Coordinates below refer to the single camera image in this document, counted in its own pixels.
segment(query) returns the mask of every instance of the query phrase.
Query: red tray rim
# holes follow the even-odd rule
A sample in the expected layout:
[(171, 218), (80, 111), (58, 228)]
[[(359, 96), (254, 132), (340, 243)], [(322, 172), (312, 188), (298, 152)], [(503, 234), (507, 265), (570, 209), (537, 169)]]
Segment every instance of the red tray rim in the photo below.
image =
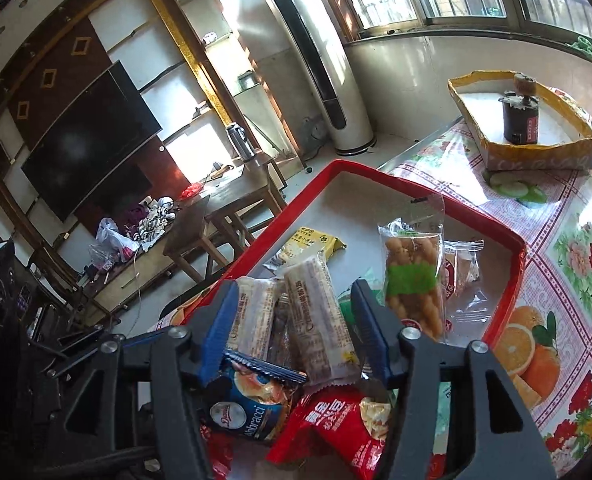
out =
[[(209, 304), (223, 280), (235, 280), (250, 272), (260, 259), (265, 256), (265, 253), (269, 248), (271, 248), (271, 246), (284, 235), (292, 222), (301, 215), (301, 213), (335, 177), (343, 172), (363, 176), (371, 181), (381, 184), (382, 186), (387, 186), (413, 198), (419, 198), (426, 196), (429, 193), (436, 192), (435, 190), (423, 186), (422, 184), (418, 184), (417, 182), (383, 173), (375, 168), (360, 164), (359, 162), (342, 159), (333, 160), (323, 168), (290, 203), (287, 204), (287, 207), (276, 216), (276, 218), (274, 218), (269, 226), (249, 246), (245, 253), (243, 253), (220, 280), (218, 280), (214, 288), (202, 298), (197, 307)], [(449, 195), (442, 194), (442, 197), (445, 202), (445, 214), (447, 216), (474, 227), (484, 236), (495, 240), (512, 253), (509, 282), (500, 297), (500, 301), (498, 302), (492, 320), (482, 336), (482, 340), (493, 348), (502, 335), (502, 331), (507, 325), (509, 317), (511, 317), (513, 306), (516, 303), (520, 286), (522, 285), (527, 245), (519, 234), (509, 229), (505, 224), (496, 220), (492, 216), (475, 210)], [(194, 309), (186, 314), (185, 319), (183, 319), (183, 324), (187, 323), (193, 310)]]

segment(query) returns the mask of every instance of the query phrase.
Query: red plastic bag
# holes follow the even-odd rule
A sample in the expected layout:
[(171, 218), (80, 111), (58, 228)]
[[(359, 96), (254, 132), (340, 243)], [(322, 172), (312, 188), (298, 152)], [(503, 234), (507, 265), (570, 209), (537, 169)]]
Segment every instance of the red plastic bag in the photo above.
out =
[(371, 402), (353, 386), (331, 386), (303, 397), (266, 459), (274, 464), (336, 450), (361, 480), (371, 480), (385, 446), (391, 405)]
[(231, 461), (234, 458), (231, 437), (224, 433), (215, 433), (204, 424), (201, 424), (201, 435), (205, 440), (214, 478), (216, 480), (226, 480), (231, 471)]

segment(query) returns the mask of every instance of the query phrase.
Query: silver thermos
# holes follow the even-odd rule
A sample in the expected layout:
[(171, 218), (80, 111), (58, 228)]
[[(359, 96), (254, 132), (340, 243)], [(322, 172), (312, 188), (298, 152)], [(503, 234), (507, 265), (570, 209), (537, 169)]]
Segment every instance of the silver thermos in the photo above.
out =
[(255, 149), (249, 141), (245, 129), (240, 127), (237, 123), (231, 123), (227, 127), (227, 136), (243, 162), (249, 162), (256, 156)]

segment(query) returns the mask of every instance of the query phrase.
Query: green apple print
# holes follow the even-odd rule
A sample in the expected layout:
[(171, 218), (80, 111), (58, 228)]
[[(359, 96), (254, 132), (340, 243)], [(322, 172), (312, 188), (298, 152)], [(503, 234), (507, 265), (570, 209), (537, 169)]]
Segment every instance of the green apple print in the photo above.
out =
[(496, 193), (514, 198), (525, 207), (537, 209), (546, 204), (546, 194), (543, 190), (535, 184), (522, 180), (520, 175), (513, 171), (492, 173), (485, 170), (482, 177)]

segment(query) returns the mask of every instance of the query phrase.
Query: floral tablecloth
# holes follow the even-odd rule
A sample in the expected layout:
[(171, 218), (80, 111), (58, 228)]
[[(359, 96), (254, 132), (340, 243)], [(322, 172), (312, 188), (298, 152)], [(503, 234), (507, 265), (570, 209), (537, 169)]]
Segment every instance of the floral tablecloth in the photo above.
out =
[(592, 171), (489, 173), (463, 120), (391, 173), (497, 218), (527, 243), (522, 288), (494, 351), (514, 367), (563, 475), (592, 444)]

